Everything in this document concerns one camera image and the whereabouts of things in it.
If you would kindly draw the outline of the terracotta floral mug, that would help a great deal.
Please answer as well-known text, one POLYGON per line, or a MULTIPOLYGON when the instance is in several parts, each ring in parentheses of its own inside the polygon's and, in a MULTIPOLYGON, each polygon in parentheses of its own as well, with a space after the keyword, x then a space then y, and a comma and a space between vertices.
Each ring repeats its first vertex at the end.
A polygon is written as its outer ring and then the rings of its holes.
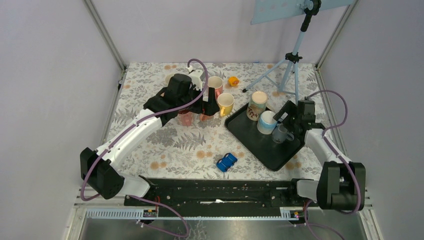
POLYGON ((213 119, 213 118, 214 118, 214 116, 213 116, 213 115, 209 116, 209 115, 201 114, 201 115, 199 116, 199 120, 200 120, 200 121, 208 121, 208 120, 211 120, 211 119, 213 119))

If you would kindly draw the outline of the small grey mug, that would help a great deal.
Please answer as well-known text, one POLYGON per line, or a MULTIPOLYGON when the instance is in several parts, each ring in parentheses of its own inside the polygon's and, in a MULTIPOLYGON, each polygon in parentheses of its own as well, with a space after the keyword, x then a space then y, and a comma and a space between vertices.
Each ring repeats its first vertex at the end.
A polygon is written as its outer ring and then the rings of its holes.
POLYGON ((272 132, 272 140, 277 144, 282 144, 285 141, 293 141, 294 135, 284 127, 283 124, 279 124, 272 132))

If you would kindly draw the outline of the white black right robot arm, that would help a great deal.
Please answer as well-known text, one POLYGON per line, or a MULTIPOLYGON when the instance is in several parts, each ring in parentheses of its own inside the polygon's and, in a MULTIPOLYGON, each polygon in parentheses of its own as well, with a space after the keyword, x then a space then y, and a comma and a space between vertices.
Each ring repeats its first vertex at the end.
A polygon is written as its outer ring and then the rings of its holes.
POLYGON ((287 191, 287 201, 299 206, 308 199, 323 210, 344 214, 361 211, 365 206, 365 166, 351 161, 325 135, 325 126, 316 121, 315 102, 289 100, 274 119, 281 120, 283 127, 300 140, 301 146, 312 150, 322 165, 319 180, 292 180, 294 188, 287 191))

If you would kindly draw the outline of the large pink speckled mug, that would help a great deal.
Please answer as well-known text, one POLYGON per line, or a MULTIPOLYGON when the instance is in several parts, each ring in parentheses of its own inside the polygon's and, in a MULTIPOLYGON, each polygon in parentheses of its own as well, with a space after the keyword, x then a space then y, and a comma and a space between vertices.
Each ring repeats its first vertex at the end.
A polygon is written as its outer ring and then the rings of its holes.
POLYGON ((192 112, 186 112, 184 114, 179 114, 179 119, 180 119, 180 122, 183 126, 189 127, 193 123, 193 119, 194 119, 193 113, 192 112))

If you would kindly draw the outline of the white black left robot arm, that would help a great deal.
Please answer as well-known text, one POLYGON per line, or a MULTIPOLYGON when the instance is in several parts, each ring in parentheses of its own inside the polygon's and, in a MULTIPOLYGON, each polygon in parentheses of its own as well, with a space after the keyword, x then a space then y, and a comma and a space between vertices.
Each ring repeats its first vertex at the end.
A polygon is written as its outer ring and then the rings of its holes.
POLYGON ((142 177, 118 171, 121 162, 146 138, 176 118, 180 111, 213 116, 220 111, 215 90, 186 74, 174 74, 166 87, 143 105, 134 120, 108 142, 80 153, 80 174, 86 186, 105 200, 118 194, 133 195, 144 206, 152 204, 155 192, 142 177))

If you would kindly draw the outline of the light blue mug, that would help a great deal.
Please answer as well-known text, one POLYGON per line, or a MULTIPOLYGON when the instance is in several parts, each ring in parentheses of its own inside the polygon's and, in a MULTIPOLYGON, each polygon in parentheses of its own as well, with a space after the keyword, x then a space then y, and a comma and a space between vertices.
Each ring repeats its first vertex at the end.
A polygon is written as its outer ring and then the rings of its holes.
POLYGON ((258 120, 257 129, 261 134, 270 135, 277 125, 277 121, 274 119, 275 112, 271 110, 264 111, 258 120))

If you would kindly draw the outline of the yellow ceramic mug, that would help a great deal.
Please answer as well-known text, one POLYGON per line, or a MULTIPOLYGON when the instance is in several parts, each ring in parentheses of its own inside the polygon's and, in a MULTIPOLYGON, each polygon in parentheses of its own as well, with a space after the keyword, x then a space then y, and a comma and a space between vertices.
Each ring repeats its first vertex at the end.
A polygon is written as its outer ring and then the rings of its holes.
POLYGON ((235 98, 231 93, 222 93, 217 97, 217 104, 220 108, 219 116, 228 116, 234 107, 235 98))

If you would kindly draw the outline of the light green mug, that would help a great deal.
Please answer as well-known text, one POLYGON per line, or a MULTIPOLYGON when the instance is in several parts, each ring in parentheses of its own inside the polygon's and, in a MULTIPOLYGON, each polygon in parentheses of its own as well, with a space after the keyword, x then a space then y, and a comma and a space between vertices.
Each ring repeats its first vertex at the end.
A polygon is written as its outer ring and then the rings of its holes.
POLYGON ((168 75, 165 77, 165 83, 166 83, 166 85, 168 85, 168 84, 170 83, 170 80, 171 80, 171 78, 172 78, 174 75, 175 75, 174 73, 171 73, 171 74, 168 74, 168 75))

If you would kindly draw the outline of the pink ceramic mug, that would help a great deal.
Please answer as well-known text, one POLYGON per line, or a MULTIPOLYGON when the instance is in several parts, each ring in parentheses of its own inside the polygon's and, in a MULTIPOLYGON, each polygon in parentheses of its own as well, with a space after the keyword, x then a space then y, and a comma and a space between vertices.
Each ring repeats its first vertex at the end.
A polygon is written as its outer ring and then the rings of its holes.
POLYGON ((223 85, 223 79, 219 76, 210 76, 208 78, 207 86, 214 89, 214 96, 216 99, 223 93, 223 85))

